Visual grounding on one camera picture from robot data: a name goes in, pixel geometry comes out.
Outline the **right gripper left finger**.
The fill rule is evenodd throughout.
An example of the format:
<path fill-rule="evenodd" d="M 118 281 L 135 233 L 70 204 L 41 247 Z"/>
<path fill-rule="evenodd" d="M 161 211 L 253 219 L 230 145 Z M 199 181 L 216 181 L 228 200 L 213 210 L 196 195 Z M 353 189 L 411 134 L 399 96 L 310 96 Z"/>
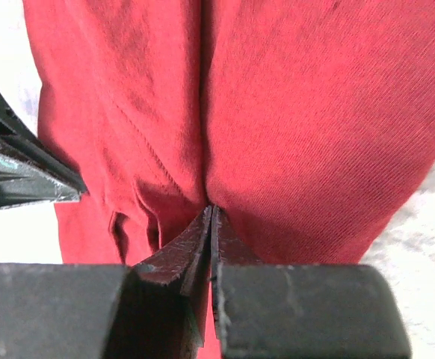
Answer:
<path fill-rule="evenodd" d="M 195 358 L 211 219 L 135 266 L 0 263 L 0 358 Z"/>

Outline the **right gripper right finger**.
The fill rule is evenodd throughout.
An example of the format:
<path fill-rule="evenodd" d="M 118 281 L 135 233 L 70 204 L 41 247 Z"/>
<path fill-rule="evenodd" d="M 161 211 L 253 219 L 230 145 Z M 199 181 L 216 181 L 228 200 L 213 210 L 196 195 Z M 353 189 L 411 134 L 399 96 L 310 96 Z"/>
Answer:
<path fill-rule="evenodd" d="M 411 357 L 395 296 L 376 268 L 265 263 L 219 207 L 210 240 L 223 358 Z"/>

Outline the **dark red t-shirt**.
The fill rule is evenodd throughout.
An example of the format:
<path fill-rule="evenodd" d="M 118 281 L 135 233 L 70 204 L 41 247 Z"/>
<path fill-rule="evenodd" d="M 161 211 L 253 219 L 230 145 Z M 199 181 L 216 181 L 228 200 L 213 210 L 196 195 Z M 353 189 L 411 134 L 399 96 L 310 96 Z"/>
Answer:
<path fill-rule="evenodd" d="M 263 262 L 359 265 L 435 162 L 435 1 L 25 1 L 67 265 L 219 207 Z"/>

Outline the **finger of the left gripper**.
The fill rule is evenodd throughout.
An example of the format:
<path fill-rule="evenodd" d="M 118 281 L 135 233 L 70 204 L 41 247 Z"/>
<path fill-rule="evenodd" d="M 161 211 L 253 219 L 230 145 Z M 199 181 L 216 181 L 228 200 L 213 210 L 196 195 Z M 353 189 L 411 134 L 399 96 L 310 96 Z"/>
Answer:
<path fill-rule="evenodd" d="M 0 209 L 78 202 L 83 179 L 28 129 L 0 94 Z"/>

